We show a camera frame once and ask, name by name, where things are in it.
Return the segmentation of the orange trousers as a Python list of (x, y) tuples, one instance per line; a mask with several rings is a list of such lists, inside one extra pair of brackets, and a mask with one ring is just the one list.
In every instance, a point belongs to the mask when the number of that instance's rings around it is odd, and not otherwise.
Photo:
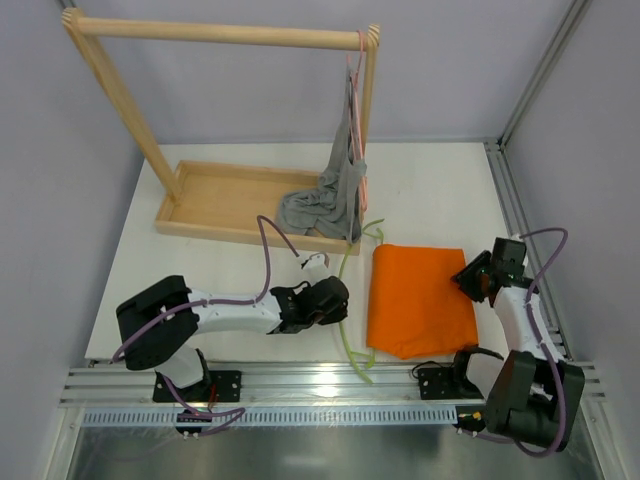
[(464, 251), (382, 244), (372, 256), (367, 346), (401, 360), (479, 343), (472, 301), (452, 281)]

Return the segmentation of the green plastic hanger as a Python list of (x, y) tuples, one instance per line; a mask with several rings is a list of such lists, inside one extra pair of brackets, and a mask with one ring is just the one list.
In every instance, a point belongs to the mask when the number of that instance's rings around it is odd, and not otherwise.
[[(379, 245), (382, 245), (385, 241), (385, 235), (379, 225), (383, 222), (383, 219), (377, 219), (367, 223), (362, 227), (362, 235), (372, 238)], [(344, 353), (347, 356), (348, 363), (352, 370), (365, 385), (373, 385), (374, 381), (367, 374), (367, 371), (376, 364), (376, 351), (373, 348), (370, 348), (367, 353), (354, 351), (350, 346), (345, 327), (342, 323), (339, 324), (339, 333)]]

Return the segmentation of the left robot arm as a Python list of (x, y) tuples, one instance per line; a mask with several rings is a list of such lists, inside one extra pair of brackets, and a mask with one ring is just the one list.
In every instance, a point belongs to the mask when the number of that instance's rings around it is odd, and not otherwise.
[(116, 308), (121, 346), (114, 362), (130, 371), (152, 369), (177, 389), (206, 380), (201, 352), (187, 345), (195, 335), (253, 332), (298, 334), (347, 317), (349, 292), (337, 277), (295, 287), (273, 287), (258, 299), (215, 298), (171, 275)]

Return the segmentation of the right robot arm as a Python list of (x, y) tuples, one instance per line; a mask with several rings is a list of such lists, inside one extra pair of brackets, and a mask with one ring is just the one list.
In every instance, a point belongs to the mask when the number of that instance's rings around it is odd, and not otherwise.
[(554, 345), (541, 313), (538, 277), (525, 274), (526, 244), (497, 238), (452, 281), (470, 300), (488, 302), (508, 353), (481, 346), (459, 350), (452, 380), (461, 393), (485, 402), (482, 421), (496, 440), (533, 457), (563, 451), (585, 386), (583, 370)]

